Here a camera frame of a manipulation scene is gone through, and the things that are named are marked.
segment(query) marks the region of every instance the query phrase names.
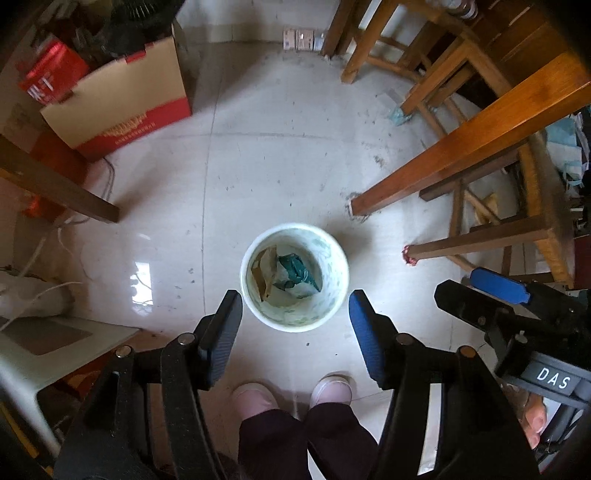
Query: pink shoe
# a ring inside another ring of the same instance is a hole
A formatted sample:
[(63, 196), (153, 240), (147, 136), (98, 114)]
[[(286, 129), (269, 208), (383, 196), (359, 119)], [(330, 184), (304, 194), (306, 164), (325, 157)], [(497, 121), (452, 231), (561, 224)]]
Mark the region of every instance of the pink shoe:
[(312, 391), (310, 408), (320, 403), (344, 403), (351, 405), (353, 391), (346, 378), (333, 375), (323, 378), (318, 382)]
[(238, 387), (232, 394), (232, 402), (242, 421), (279, 408), (273, 394), (259, 383), (247, 383)]

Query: small box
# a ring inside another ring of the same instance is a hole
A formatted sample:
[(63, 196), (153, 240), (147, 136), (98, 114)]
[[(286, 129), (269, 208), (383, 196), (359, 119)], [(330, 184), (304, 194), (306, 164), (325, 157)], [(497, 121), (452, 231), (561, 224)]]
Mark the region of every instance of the small box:
[(297, 49), (298, 50), (313, 50), (314, 49), (314, 30), (298, 30), (297, 31)]
[(283, 31), (283, 50), (296, 49), (296, 31), (293, 28), (286, 28)]
[(174, 37), (113, 60), (41, 110), (53, 131), (88, 160), (191, 115)]

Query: floor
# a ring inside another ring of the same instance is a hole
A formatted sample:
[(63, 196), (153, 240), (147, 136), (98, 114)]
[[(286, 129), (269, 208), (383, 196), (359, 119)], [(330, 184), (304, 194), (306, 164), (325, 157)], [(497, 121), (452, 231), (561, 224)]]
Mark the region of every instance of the floor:
[[(459, 281), (460, 269), (445, 258), (416, 267), (402, 260), (404, 245), (447, 235), (451, 198), (427, 204), (413, 195), (368, 218), (348, 211), (357, 192), (436, 141), (419, 117), (400, 127), (387, 118), (384, 93), (403, 98), (411, 83), (367, 66), (353, 85), (343, 85), (340, 59), (276, 44), (193, 46), (189, 59), (198, 73), (193, 116), (109, 157), (121, 221), (66, 228), (73, 255), (53, 239), (42, 256), (38, 267), (46, 273), (83, 282), (72, 286), (74, 314), (141, 327), (134, 347), (161, 346), (213, 313), (227, 289), (239, 290), (242, 256), (259, 233), (305, 222), (341, 243), (350, 289), (364, 289), (399, 331), (434, 348), (473, 345), (493, 364), (480, 332), (434, 303), (438, 283)], [(468, 116), (478, 111), (458, 102)], [(437, 114), (448, 128), (457, 126), (445, 110)], [(95, 164), (89, 187), (101, 191), (105, 178), (105, 165)], [(515, 213), (501, 173), (473, 188), (482, 196), (496, 190), (501, 216)], [(473, 222), (469, 208), (465, 215)], [(500, 254), (470, 259), (499, 268)], [(228, 397), (239, 384), (263, 381), (285, 408), (302, 414), (316, 382), (331, 372), (352, 378), (355, 399), (364, 399), (354, 406), (379, 436), (389, 393), (368, 377), (345, 306), (299, 334), (272, 330), (245, 309), (224, 377), (201, 395), (217, 448), (236, 454), (238, 421)]]

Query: white trash bin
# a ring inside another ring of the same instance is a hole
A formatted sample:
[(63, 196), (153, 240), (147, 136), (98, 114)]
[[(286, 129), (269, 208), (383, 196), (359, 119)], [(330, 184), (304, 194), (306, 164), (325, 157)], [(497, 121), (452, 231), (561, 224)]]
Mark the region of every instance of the white trash bin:
[[(310, 270), (320, 291), (297, 299), (279, 288), (265, 300), (251, 268), (257, 255), (277, 246), (277, 255), (295, 253)], [(307, 332), (326, 323), (343, 304), (349, 288), (349, 264), (338, 242), (318, 227), (284, 223), (260, 234), (246, 251), (240, 268), (244, 301), (261, 322), (282, 332)]]

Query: dark pants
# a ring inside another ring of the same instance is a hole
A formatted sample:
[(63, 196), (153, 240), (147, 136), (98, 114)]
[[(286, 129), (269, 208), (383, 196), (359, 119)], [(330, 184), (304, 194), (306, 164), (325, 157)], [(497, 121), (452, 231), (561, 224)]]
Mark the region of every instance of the dark pants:
[(378, 444), (353, 410), (321, 403), (303, 422), (269, 410), (240, 426), (238, 463), (249, 480), (309, 480), (307, 450), (326, 480), (365, 480)]

